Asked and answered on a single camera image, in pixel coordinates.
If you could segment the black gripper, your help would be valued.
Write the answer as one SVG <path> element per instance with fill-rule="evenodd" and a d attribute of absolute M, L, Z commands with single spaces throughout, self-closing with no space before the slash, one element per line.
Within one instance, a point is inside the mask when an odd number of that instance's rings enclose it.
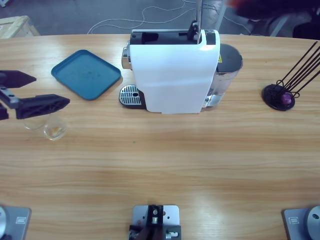
<path fill-rule="evenodd" d="M 0 71 L 0 100 L 10 109 L 16 109 L 18 120 L 49 115 L 65 108 L 70 99 L 57 94 L 36 95 L 29 98 L 18 98 L 9 89 L 21 88 L 37 79 L 18 70 Z M 9 118 L 4 105 L 0 105 L 0 120 Z"/>
<path fill-rule="evenodd" d="M 239 16 L 260 20 L 299 13 L 312 7 L 312 0 L 244 0 L 239 4 Z"/>

